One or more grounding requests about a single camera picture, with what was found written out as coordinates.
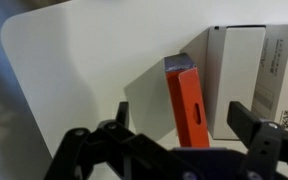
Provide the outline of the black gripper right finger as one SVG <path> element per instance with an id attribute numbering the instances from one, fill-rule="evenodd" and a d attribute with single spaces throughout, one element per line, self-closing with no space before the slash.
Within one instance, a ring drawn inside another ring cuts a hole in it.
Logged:
<path id="1" fill-rule="evenodd" d="M 231 101 L 227 124 L 247 148 L 238 172 L 239 180 L 288 180 L 276 171 L 279 161 L 288 165 L 288 131 L 257 118 L 238 101 Z"/>

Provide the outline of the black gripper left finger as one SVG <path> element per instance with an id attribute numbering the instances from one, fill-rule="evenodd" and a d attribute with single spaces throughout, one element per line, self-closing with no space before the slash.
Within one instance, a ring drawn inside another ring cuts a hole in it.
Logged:
<path id="1" fill-rule="evenodd" d="M 122 180 L 168 180 L 170 173 L 156 156 L 167 151 L 129 129 L 129 103 L 120 102 L 116 117 L 103 121 L 94 132 L 69 130 L 44 180 L 87 180 L 96 165 L 106 163 Z"/>

